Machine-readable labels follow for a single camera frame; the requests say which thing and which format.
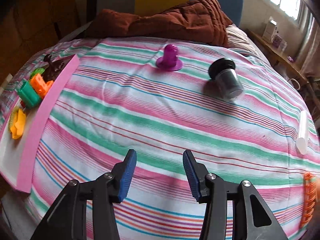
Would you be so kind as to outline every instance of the metal bolt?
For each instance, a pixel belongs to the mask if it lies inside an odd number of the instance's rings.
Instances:
[[[216,179],[217,175],[214,173],[208,173],[206,175],[206,177],[207,177],[207,179],[214,180],[214,179]]]
[[[248,181],[248,180],[244,180],[244,181],[242,181],[242,185],[245,186],[245,187],[250,187],[251,186],[251,182]]]
[[[77,185],[77,183],[78,183],[78,181],[77,181],[76,179],[70,180],[70,181],[68,182],[68,184],[69,184],[70,186],[75,186],[75,185]]]
[[[112,179],[113,174],[111,172],[107,172],[107,173],[103,174],[103,177],[105,177],[106,179]]]

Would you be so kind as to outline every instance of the purple round base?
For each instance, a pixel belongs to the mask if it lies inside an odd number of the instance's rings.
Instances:
[[[163,57],[158,58],[156,61],[156,66],[158,68],[165,70],[165,71],[177,71],[179,69],[182,69],[182,67],[183,67],[183,63],[180,59],[177,60],[176,65],[173,67],[167,67],[166,65],[162,65],[162,60],[163,60]]]

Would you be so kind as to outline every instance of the purple plastic object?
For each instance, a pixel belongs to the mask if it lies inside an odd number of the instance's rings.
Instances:
[[[178,59],[178,47],[173,44],[168,44],[164,48],[163,57],[160,57],[156,61],[156,66],[165,71],[177,71],[182,69],[183,64]]]

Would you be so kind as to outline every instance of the striped bedsheet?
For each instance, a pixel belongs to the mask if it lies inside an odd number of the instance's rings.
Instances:
[[[155,67],[166,44],[179,47],[184,67]],[[71,179],[94,180],[137,152],[127,198],[115,205],[121,239],[198,239],[204,204],[192,198],[182,153],[224,180],[250,180],[274,212],[289,239],[299,239],[302,176],[320,175],[319,142],[309,115],[308,154],[295,148],[301,96],[269,65],[249,52],[158,38],[83,39],[38,53],[14,79],[53,58],[78,54],[80,65],[66,84],[46,123],[38,148],[32,192],[25,202],[40,221]],[[216,97],[208,83],[210,64],[221,57],[236,62],[245,95],[235,103]],[[10,84],[8,90],[16,84]],[[6,91],[7,105],[16,95]],[[87,234],[93,239],[92,202]],[[226,239],[232,238],[228,203]]]

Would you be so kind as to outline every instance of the brown blanket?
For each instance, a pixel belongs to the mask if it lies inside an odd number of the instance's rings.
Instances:
[[[86,36],[152,36],[227,47],[226,27],[231,24],[218,0],[191,0],[150,17],[103,9],[87,29]]]

